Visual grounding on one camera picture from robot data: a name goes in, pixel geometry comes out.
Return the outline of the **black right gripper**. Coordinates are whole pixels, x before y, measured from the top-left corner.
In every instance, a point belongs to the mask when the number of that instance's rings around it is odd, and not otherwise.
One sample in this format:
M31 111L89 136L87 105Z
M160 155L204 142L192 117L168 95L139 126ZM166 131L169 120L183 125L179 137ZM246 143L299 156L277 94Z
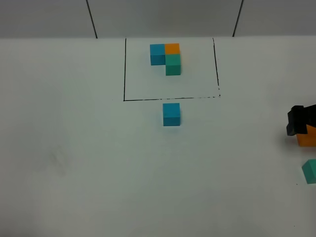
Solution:
M288 136L297 134L307 134L307 125L316 126L316 105L311 106L293 106L287 113L288 124L286 131Z

